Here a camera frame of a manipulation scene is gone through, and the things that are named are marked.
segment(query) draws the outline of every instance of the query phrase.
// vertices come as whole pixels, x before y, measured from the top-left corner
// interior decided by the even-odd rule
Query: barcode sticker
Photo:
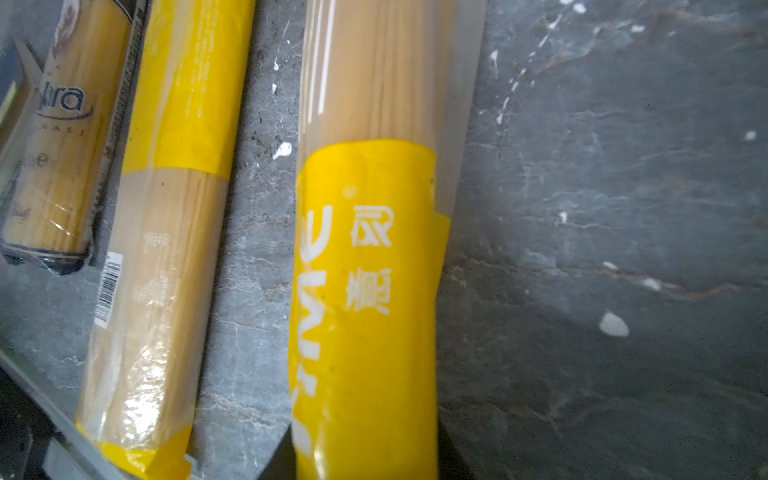
[[[101,328],[107,328],[109,317],[112,316],[114,293],[118,290],[122,267],[123,256],[119,253],[108,252],[107,261],[104,262],[104,270],[101,272],[101,282],[98,286],[96,299],[96,314],[94,315],[94,323]]]

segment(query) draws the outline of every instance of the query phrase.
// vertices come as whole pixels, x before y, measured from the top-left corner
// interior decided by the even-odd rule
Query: chinese character
[[[389,207],[374,205],[356,205],[355,223],[352,225],[353,247],[391,247],[387,232],[395,223],[395,213]]]
[[[349,272],[349,284],[346,286],[346,307],[353,304],[355,311],[375,308],[384,315],[389,315],[389,298],[392,292],[391,268],[380,272],[363,272],[357,269],[357,275]]]

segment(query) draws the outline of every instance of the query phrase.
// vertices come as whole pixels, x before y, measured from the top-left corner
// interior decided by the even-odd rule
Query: bundle of spaghetti
[[[436,478],[430,0],[313,0],[289,344],[305,478]]]
[[[2,232],[13,263],[36,260],[66,274],[88,256],[93,207],[114,149],[110,135],[120,129],[122,113],[113,121],[113,112],[133,10],[133,2],[115,0],[64,3]]]
[[[190,437],[253,0],[155,0],[99,288],[78,428],[144,479]]]

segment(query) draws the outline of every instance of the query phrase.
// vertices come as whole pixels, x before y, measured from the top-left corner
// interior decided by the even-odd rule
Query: marble countertop
[[[15,1],[41,58],[60,2]],[[288,425],[305,8],[257,7],[199,478],[256,478]],[[437,319],[440,415],[478,480],[768,478],[766,105],[760,0],[489,0]],[[62,398],[119,163],[91,265],[0,265],[0,339]]]

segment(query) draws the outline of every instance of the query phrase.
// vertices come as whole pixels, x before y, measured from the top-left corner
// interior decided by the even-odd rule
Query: brand logo
[[[35,113],[53,120],[79,120],[90,117],[94,112],[91,107],[91,110],[83,113],[84,105],[85,91],[82,88],[56,87],[46,81]]]

